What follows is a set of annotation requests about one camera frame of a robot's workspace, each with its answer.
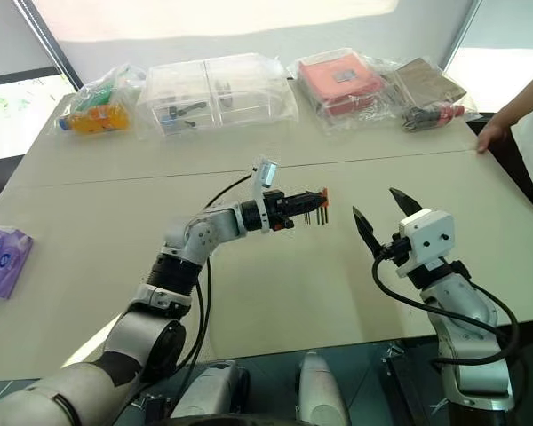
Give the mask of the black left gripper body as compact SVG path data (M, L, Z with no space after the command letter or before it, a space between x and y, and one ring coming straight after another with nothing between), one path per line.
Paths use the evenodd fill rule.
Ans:
M290 206L293 202L293 196L286 196L280 190L266 192L266 212L269 227L272 231L292 229L294 227L294 222L290 218Z

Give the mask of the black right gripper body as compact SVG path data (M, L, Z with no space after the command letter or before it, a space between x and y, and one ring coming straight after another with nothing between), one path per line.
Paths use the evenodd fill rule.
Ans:
M392 261L397 267L406 264L411 252L410 240L399 232L392 235L392 241L384 246L383 258Z

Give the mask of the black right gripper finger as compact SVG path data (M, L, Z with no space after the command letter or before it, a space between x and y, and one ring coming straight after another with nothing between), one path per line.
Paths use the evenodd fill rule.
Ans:
M352 207L355 225L363 242L374 258L382 256L385 246L374 235L374 229L369 220L355 206Z
M406 217L412 216L423 209L416 200L405 192L393 187L389 188L389 192L394 197L395 202Z

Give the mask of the person's bare hand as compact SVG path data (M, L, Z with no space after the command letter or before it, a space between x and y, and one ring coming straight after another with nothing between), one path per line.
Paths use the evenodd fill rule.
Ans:
M504 143L510 134L508 126L489 122L479 133L476 144L476 152L486 153L492 146Z

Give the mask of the brown paper bag with tools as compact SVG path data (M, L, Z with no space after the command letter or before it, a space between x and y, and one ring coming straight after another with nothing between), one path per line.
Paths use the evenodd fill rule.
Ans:
M398 93L402 129L407 132L481 117L467 91L426 59L416 58L398 67L391 77Z

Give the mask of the red box in plastic bag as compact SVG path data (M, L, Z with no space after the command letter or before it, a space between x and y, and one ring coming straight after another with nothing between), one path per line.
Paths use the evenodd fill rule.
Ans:
M327 132L397 118L402 101L394 84L398 64L339 48L295 59L288 71Z

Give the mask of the clear plastic drawer box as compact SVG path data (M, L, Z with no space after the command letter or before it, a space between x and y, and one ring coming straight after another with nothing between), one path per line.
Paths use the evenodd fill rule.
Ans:
M207 107L170 116L170 106L206 102ZM258 53L176 62L147 72L136 110L141 138L248 124L296 121L298 105L277 59Z

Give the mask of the black small tool in drawer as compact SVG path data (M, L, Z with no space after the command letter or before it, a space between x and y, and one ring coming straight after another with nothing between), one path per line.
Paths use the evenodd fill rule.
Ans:
M206 102L196 102L187 106L170 106L168 108L168 113L170 116L183 116L188 113L190 113L193 110L206 108L207 103Z

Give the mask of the white rounded robot body part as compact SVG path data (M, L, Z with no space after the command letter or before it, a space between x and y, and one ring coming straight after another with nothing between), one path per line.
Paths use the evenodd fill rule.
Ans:
M346 402L326 360L309 351L298 367L297 419L314 426L351 426Z

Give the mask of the silver rounded robot body part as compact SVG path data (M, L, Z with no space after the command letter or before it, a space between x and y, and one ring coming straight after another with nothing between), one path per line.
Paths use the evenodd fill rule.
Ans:
M170 418L205 414L238 414L247 403L251 377L235 360L210 364L188 386Z

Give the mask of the bagged orange drink bottle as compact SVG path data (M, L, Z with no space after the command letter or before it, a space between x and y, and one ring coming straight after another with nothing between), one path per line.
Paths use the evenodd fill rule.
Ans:
M131 128L136 104L146 81L139 67L123 64L86 83L52 120L49 132L88 136Z

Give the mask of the white board with green marks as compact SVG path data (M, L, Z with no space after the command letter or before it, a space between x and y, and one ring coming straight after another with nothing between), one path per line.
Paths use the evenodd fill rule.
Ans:
M0 84L0 159L25 154L60 100L74 92L63 75Z

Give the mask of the purple tissue pack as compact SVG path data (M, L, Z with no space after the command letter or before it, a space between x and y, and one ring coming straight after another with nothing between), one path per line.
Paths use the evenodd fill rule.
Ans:
M0 299L11 297L33 242L19 229L0 226Z

